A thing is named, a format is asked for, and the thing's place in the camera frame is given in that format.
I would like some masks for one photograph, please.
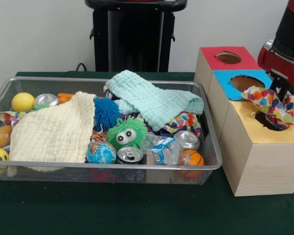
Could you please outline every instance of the black stand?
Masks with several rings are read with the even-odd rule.
[[[174,14],[187,0],[85,0],[94,9],[96,71],[167,72]]]

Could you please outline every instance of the white knit cloth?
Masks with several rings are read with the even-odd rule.
[[[94,94],[77,92],[70,101],[27,114],[11,134],[10,160],[83,163],[95,116]],[[58,168],[31,167],[39,171]]]

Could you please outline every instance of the green table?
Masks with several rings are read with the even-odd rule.
[[[110,78],[111,73],[19,76]],[[192,80],[193,73],[142,74]],[[292,235],[294,194],[235,198],[219,169],[203,186],[0,182],[0,235]]]

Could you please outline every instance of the red box top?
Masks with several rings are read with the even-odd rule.
[[[201,47],[211,70],[261,70],[245,47]]]

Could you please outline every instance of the white wall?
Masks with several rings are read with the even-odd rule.
[[[176,12],[170,71],[195,71],[199,47],[245,46],[257,58],[288,0],[189,0]]]
[[[199,46],[246,46],[256,57],[274,38],[287,0],[189,0],[177,12],[170,71],[194,71]],[[0,84],[17,71],[94,70],[92,9],[84,0],[0,0]]]

